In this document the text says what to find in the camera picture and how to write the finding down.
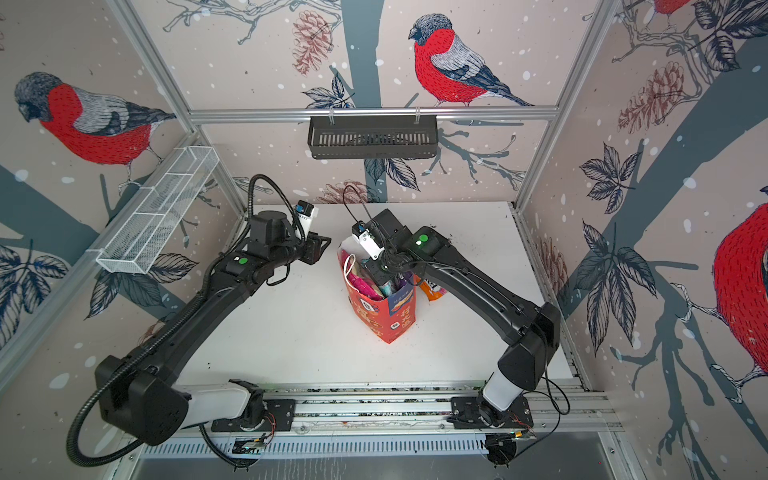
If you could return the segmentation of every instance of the bullfinch illustration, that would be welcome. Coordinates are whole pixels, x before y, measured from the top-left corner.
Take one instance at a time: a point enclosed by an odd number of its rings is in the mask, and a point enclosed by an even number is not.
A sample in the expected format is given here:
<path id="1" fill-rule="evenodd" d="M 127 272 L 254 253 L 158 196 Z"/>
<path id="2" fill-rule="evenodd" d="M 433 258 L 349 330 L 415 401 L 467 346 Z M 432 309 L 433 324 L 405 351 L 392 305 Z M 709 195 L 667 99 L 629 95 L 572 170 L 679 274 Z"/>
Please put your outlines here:
<path id="1" fill-rule="evenodd" d="M 95 164 L 125 165 L 128 179 L 118 192 L 139 185 L 131 180 L 131 162 L 147 149 L 154 154 L 149 139 L 155 128 L 176 118 L 115 95 L 73 87 L 42 71 L 21 79 L 14 94 L 22 117 L 27 122 L 37 118 L 75 155 Z"/>
<path id="2" fill-rule="evenodd" d="M 531 106 L 515 97 L 485 65 L 483 57 L 464 45 L 445 15 L 422 16 L 413 24 L 408 38 L 415 41 L 416 77 L 437 98 L 435 106 L 444 101 L 469 105 L 482 97 L 502 97 Z"/>
<path id="3" fill-rule="evenodd" d="M 768 194 L 768 187 L 760 191 Z M 729 400 L 741 403 L 744 384 L 768 376 L 768 203 L 756 208 L 723 239 L 715 253 L 712 271 L 717 295 L 715 308 L 692 303 L 685 286 L 672 285 L 683 291 L 688 302 L 684 322 L 689 320 L 691 309 L 720 319 L 754 360 L 755 366 L 739 380 L 728 375 L 722 366 L 711 366 L 733 383 L 736 396 Z"/>

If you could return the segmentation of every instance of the wallpaper panel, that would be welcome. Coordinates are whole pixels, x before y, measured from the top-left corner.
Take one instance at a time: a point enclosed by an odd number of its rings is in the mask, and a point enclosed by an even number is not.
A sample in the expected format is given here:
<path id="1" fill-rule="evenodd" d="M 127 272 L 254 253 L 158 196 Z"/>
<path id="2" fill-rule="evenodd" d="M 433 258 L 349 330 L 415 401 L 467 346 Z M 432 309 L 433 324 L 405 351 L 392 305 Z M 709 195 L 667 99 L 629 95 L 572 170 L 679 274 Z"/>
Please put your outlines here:
<path id="1" fill-rule="evenodd" d="M 530 104 L 555 104 L 595 3 L 134 2 L 187 101 L 197 109 L 305 108 L 316 101 L 305 94 L 309 89 L 335 93 L 331 82 L 336 74 L 346 94 L 331 94 L 321 102 L 336 108 L 433 106 L 436 98 L 422 85 L 440 79 L 450 83 L 452 76 L 460 82 L 449 85 L 448 93 L 463 89 L 463 82 L 478 85 L 471 98 L 486 91 L 502 95 L 473 104 L 515 104 L 510 95 Z M 445 31 L 458 35 L 468 50 L 457 44 L 450 59 L 434 60 L 445 67 L 443 73 L 430 69 L 419 80 L 415 53 L 420 47 L 409 33 L 428 14 L 445 15 L 450 22 L 443 25 Z M 430 52 L 444 53 L 451 44 Z M 476 75 L 462 71 L 466 65 Z M 482 65 L 487 68 L 481 71 Z"/>
<path id="2" fill-rule="evenodd" d="M 204 130 L 245 195 L 248 179 L 263 173 L 291 202 L 513 201 L 545 121 L 439 121 L 439 154 L 425 160 L 315 160 L 308 124 L 212 124 Z M 278 204 L 262 186 L 256 202 Z"/>
<path id="3" fill-rule="evenodd" d="M 525 211 L 649 478 L 768 473 L 765 21 L 625 2 Z"/>
<path id="4" fill-rule="evenodd" d="M 0 9 L 1 355 L 183 131 L 102 2 Z"/>

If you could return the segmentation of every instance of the white table surface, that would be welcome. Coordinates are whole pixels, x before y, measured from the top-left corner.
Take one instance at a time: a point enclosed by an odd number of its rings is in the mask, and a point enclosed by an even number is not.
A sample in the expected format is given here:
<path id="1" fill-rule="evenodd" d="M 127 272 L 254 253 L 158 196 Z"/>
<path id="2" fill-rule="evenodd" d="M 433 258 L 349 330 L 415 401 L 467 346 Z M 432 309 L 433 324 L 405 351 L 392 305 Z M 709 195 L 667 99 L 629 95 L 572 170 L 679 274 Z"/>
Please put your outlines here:
<path id="1" fill-rule="evenodd" d="M 384 343 L 353 312 L 336 248 L 354 221 L 343 205 L 318 205 L 312 230 L 333 242 L 315 265 L 294 262 L 278 286 L 262 286 L 194 353 L 178 383 L 244 379 L 259 384 L 463 382 L 487 379 L 507 345 L 469 307 L 447 294 L 429 302 L 417 289 L 416 322 Z M 351 205 L 359 218 L 367 216 Z M 506 202 L 369 205 L 389 208 L 411 231 L 434 227 L 467 260 L 517 295 L 544 300 Z M 285 210 L 259 206 L 256 210 Z M 562 349 L 552 379 L 571 378 Z"/>

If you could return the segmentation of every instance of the metal extrusion bar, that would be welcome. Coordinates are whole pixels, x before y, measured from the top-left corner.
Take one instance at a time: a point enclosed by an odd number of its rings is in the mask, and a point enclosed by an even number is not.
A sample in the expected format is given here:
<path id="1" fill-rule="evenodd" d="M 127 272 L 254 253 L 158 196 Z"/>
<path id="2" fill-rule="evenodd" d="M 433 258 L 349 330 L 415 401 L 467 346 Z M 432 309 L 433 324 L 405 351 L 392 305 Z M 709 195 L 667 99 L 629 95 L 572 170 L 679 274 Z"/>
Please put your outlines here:
<path id="1" fill-rule="evenodd" d="M 194 131 L 195 127 L 189 118 L 189 106 L 165 65 L 160 52 L 155 48 L 152 38 L 144 28 L 131 0 L 106 0 L 106 2 L 126 36 L 131 40 L 131 44 L 139 54 L 139 58 L 141 58 L 147 71 L 152 75 L 155 83 L 163 89 L 164 96 L 181 126 L 187 133 Z"/>
<path id="2" fill-rule="evenodd" d="M 541 172 L 547 164 L 547 159 L 552 154 L 555 143 L 565 126 L 565 122 L 568 120 L 568 115 L 576 103 L 581 86 L 587 79 L 587 75 L 595 58 L 598 56 L 605 35 L 611 27 L 611 22 L 619 3 L 620 0 L 601 0 L 595 7 L 592 23 L 584 36 L 584 42 L 581 44 L 581 49 L 574 61 L 571 74 L 568 75 L 560 101 L 558 101 L 560 115 L 556 120 L 550 122 L 547 130 L 544 132 L 531 166 L 520 186 L 518 200 L 515 204 L 518 212 L 522 212 L 531 200 L 531 195 L 541 176 Z"/>
<path id="3" fill-rule="evenodd" d="M 188 134 L 181 139 L 177 148 L 194 144 L 197 134 Z M 170 170 L 174 162 L 168 161 L 149 176 L 145 185 L 155 185 L 163 175 Z M 67 306 L 78 297 L 84 283 L 96 276 L 101 269 L 96 263 L 98 250 L 104 248 L 109 240 L 117 233 L 148 195 L 149 190 L 139 190 L 120 210 L 120 213 L 104 228 L 104 231 L 91 244 L 91 248 L 83 253 L 75 262 L 66 276 L 66 281 L 56 286 L 56 289 L 45 299 L 35 312 L 35 317 L 24 322 L 19 331 L 0 352 L 0 396 L 11 385 L 13 379 L 21 372 L 24 365 L 35 354 L 46 336 L 53 331 L 59 320 L 69 312 Z"/>
<path id="4" fill-rule="evenodd" d="M 559 116 L 559 109 L 544 107 L 435 107 L 419 108 L 421 115 L 437 115 L 438 120 L 546 120 L 553 121 Z M 260 109 L 260 110 L 192 110 L 192 123 L 204 124 L 255 124 L 255 123 L 296 123 L 310 121 L 311 117 L 327 117 L 328 109 Z M 416 115 L 416 108 L 342 108 L 333 110 L 334 117 Z"/>

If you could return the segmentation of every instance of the white wire mesh basket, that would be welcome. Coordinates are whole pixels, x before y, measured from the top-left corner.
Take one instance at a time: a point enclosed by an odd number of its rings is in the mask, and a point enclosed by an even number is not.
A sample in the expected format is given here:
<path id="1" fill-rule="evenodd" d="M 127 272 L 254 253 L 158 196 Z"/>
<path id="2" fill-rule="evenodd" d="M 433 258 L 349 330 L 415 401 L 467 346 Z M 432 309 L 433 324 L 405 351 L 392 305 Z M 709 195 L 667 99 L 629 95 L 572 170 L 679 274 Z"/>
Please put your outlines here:
<path id="1" fill-rule="evenodd" d="M 147 273 L 219 164 L 212 147 L 185 147 L 96 261 L 109 272 Z"/>

